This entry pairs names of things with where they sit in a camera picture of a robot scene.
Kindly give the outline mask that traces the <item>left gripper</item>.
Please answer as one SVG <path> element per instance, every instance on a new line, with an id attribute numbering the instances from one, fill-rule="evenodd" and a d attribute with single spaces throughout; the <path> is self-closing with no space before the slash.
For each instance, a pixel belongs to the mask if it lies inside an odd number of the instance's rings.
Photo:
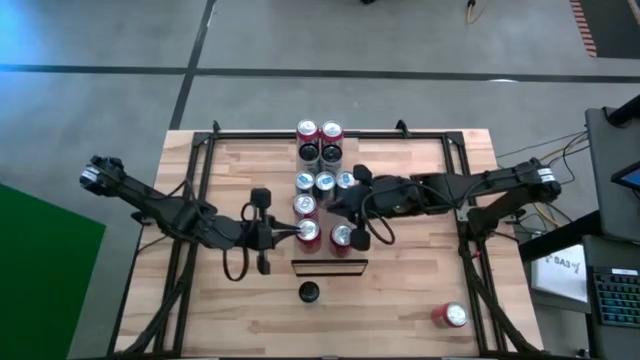
<path id="1" fill-rule="evenodd" d="M 271 206 L 271 191 L 267 188 L 254 188 L 251 191 L 251 202 L 258 212 L 258 222 L 254 230 L 254 239 L 252 248 L 258 252 L 257 269 L 261 275 L 269 275 L 271 273 L 270 262 L 268 260 L 267 251 L 273 247 L 272 231 L 277 230 L 274 238 L 288 238 L 299 234 L 300 227 L 289 224 L 273 225 L 273 217 L 268 214 L 267 209 Z"/>

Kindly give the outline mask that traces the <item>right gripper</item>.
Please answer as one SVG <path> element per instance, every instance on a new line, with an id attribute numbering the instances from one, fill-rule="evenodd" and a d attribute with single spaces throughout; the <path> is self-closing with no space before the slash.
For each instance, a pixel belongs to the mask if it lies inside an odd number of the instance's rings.
<path id="1" fill-rule="evenodd" d="M 363 205 L 365 198 L 371 193 L 372 173 L 362 164 L 357 164 L 353 169 L 354 179 L 358 181 L 355 187 L 355 198 L 345 197 L 334 201 L 327 209 L 328 213 L 355 219 L 356 228 L 351 233 L 351 246 L 358 251 L 370 249 L 370 234 L 366 230 Z"/>

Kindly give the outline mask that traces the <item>Coca-Cola Star Wars can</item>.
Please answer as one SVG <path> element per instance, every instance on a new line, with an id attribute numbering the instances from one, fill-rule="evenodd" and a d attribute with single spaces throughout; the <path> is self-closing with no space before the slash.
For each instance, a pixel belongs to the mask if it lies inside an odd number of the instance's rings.
<path id="1" fill-rule="evenodd" d="M 349 255 L 351 251 L 351 228 L 348 225 L 336 225 L 332 228 L 329 240 L 331 253 L 338 258 Z"/>

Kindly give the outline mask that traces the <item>white Celsius can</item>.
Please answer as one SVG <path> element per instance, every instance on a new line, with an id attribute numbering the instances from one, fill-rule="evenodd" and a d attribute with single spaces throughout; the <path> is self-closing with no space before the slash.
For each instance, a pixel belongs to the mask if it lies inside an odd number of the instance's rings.
<path id="1" fill-rule="evenodd" d="M 314 143 L 305 143 L 298 149 L 298 168 L 316 175 L 320 172 L 320 152 Z"/>
<path id="2" fill-rule="evenodd" d="M 343 151 L 338 145 L 326 145 L 321 152 L 322 170 L 337 175 L 341 171 Z"/>

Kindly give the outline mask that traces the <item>orange Fanta can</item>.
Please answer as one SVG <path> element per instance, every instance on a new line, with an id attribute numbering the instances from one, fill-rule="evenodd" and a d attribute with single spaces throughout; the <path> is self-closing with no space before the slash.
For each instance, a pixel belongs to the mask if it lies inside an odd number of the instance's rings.
<path id="1" fill-rule="evenodd" d="M 344 130 L 342 125 L 336 120 L 326 121 L 320 128 L 321 141 L 324 146 L 342 146 Z"/>
<path id="2" fill-rule="evenodd" d="M 296 126 L 296 143 L 298 146 L 317 144 L 320 138 L 318 125 L 312 119 L 303 119 Z"/>

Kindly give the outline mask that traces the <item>Celsius Peach Vibe can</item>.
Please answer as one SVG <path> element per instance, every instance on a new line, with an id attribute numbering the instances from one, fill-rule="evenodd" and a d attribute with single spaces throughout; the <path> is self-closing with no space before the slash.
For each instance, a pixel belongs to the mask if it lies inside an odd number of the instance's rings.
<path id="1" fill-rule="evenodd" d="M 302 302 L 313 303 L 319 298 L 320 288 L 313 281 L 305 281 L 300 285 L 298 295 Z"/>

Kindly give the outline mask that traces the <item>black diagonal bar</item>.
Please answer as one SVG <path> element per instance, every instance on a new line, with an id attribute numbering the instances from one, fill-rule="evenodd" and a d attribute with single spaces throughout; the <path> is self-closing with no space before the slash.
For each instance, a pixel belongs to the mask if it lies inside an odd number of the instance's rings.
<path id="1" fill-rule="evenodd" d="M 519 246 L 520 258 L 530 262 L 582 243 L 586 235 L 601 235 L 600 211 L 596 210 Z"/>

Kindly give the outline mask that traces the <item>white SA3 sign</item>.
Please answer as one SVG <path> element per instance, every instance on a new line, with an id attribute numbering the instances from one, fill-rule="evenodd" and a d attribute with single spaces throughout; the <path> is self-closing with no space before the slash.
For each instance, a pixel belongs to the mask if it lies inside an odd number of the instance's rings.
<path id="1" fill-rule="evenodd" d="M 531 262 L 531 287 L 582 303 L 588 302 L 582 245 L 574 245 Z"/>

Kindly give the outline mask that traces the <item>green floor mat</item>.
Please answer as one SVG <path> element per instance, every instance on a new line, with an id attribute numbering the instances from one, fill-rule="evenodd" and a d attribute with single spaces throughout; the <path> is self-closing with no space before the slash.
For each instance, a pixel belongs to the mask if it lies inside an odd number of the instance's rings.
<path id="1" fill-rule="evenodd" d="M 106 226 L 0 185 L 0 360 L 65 360 Z"/>

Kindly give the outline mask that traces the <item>grey desk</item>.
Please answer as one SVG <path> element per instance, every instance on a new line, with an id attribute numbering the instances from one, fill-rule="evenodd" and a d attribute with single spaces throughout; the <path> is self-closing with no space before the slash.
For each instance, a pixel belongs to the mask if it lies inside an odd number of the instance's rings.
<path id="1" fill-rule="evenodd" d="M 602 109 L 585 111 L 602 232 L 609 238 L 640 242 L 640 199 L 611 177 L 640 161 L 640 120 L 625 128 L 609 124 Z"/>
<path id="2" fill-rule="evenodd" d="M 598 360 L 640 360 L 640 329 L 601 325 L 595 309 L 591 280 L 592 267 L 640 270 L 640 245 L 592 235 L 583 238 L 583 245 L 591 307 L 587 321 L 591 356 Z"/>

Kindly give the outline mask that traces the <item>black backlit keyboard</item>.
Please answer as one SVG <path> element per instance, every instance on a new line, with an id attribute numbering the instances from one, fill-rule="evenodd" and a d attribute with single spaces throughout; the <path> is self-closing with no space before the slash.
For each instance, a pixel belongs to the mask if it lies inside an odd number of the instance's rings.
<path id="1" fill-rule="evenodd" d="M 640 270 L 592 267 L 591 280 L 599 323 L 640 329 Z"/>

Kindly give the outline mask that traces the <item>monitor with blue screen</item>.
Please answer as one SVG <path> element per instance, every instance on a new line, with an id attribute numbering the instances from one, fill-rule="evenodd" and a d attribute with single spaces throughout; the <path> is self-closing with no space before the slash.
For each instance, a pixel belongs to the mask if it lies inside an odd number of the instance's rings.
<path id="1" fill-rule="evenodd" d="M 617 185 L 640 192 L 640 161 L 615 172 L 610 180 Z"/>

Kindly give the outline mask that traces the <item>black pole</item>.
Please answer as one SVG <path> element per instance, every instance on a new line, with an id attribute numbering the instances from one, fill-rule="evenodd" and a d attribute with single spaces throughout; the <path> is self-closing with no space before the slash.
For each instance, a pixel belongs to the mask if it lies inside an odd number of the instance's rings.
<path id="1" fill-rule="evenodd" d="M 607 122 L 617 128 L 625 128 L 634 119 L 640 118 L 640 94 L 618 108 L 605 107 Z"/>

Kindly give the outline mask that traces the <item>black mat with striped edge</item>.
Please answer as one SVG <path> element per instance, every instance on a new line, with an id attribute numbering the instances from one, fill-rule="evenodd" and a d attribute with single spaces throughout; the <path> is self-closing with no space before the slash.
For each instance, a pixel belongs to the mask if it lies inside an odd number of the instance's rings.
<path id="1" fill-rule="evenodd" d="M 640 0 L 569 0 L 586 53 L 640 60 Z"/>

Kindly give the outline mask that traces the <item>black aluminium table frame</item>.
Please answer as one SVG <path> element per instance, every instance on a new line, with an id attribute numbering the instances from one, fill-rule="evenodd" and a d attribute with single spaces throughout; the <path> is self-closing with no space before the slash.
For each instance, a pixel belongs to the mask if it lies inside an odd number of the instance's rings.
<path id="1" fill-rule="evenodd" d="M 291 198 L 296 172 L 295 131 L 169 131 L 155 187 L 173 190 L 185 175 L 205 185 L 206 200 L 220 213 L 238 218 L 254 187 L 272 193 L 267 210 L 279 221 L 294 223 Z M 359 160 L 374 174 L 400 176 L 423 172 L 469 174 L 493 170 L 495 159 L 487 130 L 352 130 Z M 195 246 L 171 245 L 169 239 L 136 256 L 121 320 L 109 352 L 124 359 L 169 292 L 185 263 L 194 263 L 185 300 L 168 319 L 146 353 L 169 357 L 475 357 L 479 350 L 515 350 L 503 328 L 466 284 L 458 255 L 456 214 L 389 221 L 397 242 L 372 240 L 369 264 L 360 277 L 299 278 L 291 267 L 294 238 L 268 252 L 271 273 L 255 269 L 256 255 L 240 282 L 222 270 L 222 254 Z M 474 266 L 489 280 L 492 295 L 533 346 L 542 348 L 517 244 L 494 238 L 483 246 Z M 300 300 L 304 281 L 319 285 L 319 299 Z M 477 315 L 461 328 L 440 328 L 432 308 L 457 301 Z"/>

